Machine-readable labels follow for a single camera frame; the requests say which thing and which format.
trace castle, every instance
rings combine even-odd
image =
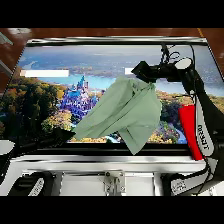
[[[81,120],[96,105],[99,98],[89,96],[88,81],[83,76],[78,84],[67,88],[60,109],[70,110],[76,119]]]

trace robotic arm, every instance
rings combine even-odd
[[[167,78],[170,82],[182,82],[195,105],[195,133],[198,147],[206,167],[191,175],[164,174],[164,195],[192,195],[202,193],[224,180],[224,114],[212,103],[204,89],[204,83],[195,70],[195,59],[184,58],[174,63],[163,62],[168,48],[162,44],[160,65],[148,66],[140,62],[133,73],[145,82]]]

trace metal bracket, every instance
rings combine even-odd
[[[106,196],[126,196],[125,173],[122,170],[105,172]]]

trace green shirt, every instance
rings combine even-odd
[[[161,109],[154,84],[119,77],[73,129],[74,137],[100,138],[118,131],[136,154],[157,128]]]

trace white rectangle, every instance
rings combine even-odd
[[[68,77],[69,70],[25,70],[25,77]]]
[[[133,74],[131,71],[133,70],[134,68],[125,68],[125,75],[131,75]]]

